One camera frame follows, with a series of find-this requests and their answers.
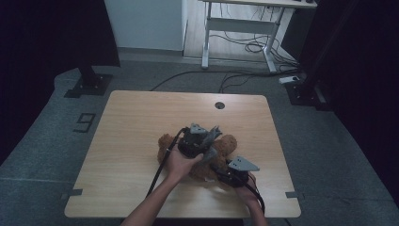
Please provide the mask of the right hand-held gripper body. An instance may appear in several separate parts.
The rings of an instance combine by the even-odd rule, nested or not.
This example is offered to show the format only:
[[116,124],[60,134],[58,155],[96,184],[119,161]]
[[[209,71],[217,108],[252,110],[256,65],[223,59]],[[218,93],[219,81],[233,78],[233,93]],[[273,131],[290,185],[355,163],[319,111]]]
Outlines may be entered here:
[[228,186],[241,187],[247,183],[250,171],[259,170],[258,166],[243,156],[236,156],[233,160],[226,161],[225,169],[218,170],[218,179]]

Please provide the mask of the white desk frame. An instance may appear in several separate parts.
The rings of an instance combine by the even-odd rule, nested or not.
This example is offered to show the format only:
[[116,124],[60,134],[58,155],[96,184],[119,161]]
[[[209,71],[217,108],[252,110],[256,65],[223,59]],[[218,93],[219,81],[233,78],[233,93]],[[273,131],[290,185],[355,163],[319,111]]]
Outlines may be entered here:
[[[267,68],[271,73],[277,71],[274,58],[271,53],[272,45],[276,39],[280,22],[287,8],[309,8],[316,9],[315,0],[200,0],[207,6],[205,19],[205,36],[202,46],[201,67],[207,69],[209,67],[209,38],[211,31],[226,31],[247,34],[263,34],[268,35],[269,40],[263,49]],[[253,21],[241,19],[217,18],[212,16],[213,4],[235,4],[262,7],[280,8],[278,18],[275,21]]]

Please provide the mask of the brown teddy bear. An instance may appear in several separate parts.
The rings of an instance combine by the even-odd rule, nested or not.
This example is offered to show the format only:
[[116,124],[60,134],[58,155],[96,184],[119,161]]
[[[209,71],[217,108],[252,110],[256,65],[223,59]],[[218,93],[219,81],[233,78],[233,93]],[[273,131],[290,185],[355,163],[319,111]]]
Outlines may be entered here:
[[206,163],[197,163],[189,172],[189,176],[200,182],[215,182],[217,179],[212,173],[211,166],[226,164],[230,154],[237,148],[237,140],[233,135],[225,135],[214,141],[213,147],[217,150],[217,156]]

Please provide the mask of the black stand with square base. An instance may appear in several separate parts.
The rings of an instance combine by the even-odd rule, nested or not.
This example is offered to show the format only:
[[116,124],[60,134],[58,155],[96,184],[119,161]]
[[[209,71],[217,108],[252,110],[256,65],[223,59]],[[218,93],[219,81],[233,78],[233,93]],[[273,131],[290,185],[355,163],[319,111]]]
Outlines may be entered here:
[[69,89],[65,98],[80,98],[82,95],[103,96],[110,84],[113,75],[96,73],[91,66],[85,65],[78,68],[81,77],[72,89]]

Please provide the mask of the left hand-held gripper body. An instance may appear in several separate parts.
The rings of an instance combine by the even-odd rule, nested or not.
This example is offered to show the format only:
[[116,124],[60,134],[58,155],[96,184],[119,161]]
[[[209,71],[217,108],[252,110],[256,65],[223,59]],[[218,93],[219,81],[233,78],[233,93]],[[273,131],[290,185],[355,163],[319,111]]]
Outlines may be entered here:
[[186,157],[196,157],[202,153],[200,144],[205,139],[208,131],[198,124],[192,123],[184,129],[184,136],[179,140],[178,149]]

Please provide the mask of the dark curtain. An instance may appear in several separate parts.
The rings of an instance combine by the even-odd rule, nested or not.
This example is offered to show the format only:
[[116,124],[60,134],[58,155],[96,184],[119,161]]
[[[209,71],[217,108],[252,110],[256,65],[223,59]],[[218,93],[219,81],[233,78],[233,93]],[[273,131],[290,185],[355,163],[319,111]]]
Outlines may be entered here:
[[0,0],[0,164],[49,101],[58,75],[119,64],[104,0]]
[[315,1],[300,63],[399,206],[399,0]]

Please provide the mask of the black stand with slanted post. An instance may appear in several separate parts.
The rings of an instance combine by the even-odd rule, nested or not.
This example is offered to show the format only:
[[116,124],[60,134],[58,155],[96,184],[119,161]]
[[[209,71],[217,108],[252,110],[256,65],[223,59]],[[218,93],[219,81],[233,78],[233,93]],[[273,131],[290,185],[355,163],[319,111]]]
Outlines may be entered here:
[[320,86],[338,38],[359,0],[314,0],[317,8],[299,8],[288,25],[283,47],[305,74],[299,82],[285,85],[292,105],[328,109]]

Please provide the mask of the person's right hand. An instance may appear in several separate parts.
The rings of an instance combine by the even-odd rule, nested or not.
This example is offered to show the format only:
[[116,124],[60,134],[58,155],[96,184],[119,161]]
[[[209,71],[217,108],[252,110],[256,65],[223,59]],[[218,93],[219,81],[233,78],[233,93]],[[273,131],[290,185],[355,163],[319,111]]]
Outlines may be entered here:
[[[247,184],[253,189],[256,188],[256,178],[253,174],[249,175]],[[237,187],[234,191],[245,205],[250,206],[253,203],[258,204],[256,195],[246,186]]]

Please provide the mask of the person's left hand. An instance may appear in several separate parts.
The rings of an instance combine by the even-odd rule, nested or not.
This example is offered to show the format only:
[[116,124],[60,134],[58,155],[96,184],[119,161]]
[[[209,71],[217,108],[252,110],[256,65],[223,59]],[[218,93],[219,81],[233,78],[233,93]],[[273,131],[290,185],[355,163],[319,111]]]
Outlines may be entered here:
[[167,180],[174,184],[178,184],[202,159],[202,153],[198,154],[194,158],[187,158],[185,155],[181,154],[181,152],[176,147],[174,147],[170,151],[167,160]]

